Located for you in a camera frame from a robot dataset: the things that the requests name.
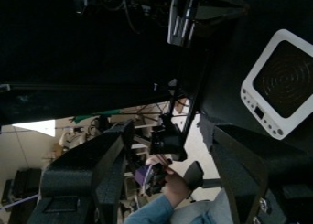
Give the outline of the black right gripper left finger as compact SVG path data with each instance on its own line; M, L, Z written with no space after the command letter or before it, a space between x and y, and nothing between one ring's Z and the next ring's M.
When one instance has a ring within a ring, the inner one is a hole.
M46 167L26 224L117 224L133 122L116 123Z

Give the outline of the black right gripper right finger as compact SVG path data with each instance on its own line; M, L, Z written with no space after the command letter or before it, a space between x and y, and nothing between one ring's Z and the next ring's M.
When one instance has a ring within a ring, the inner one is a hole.
M234 224L313 224L313 157L232 125L212 133L212 158Z

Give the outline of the person's bare hand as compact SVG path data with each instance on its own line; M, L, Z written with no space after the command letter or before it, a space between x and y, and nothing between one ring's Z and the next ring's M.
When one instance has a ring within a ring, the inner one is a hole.
M170 167L164 169L166 176L164 176L164 188L163 188L163 195L166 196L171 207L175 208L180 202L188 197L191 194L191 190L186 184L184 179L172 170Z

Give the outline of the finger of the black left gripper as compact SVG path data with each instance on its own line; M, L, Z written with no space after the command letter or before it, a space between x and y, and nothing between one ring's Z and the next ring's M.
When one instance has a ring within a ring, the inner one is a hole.
M235 19L248 11L248 4L243 0L198 0L195 19Z

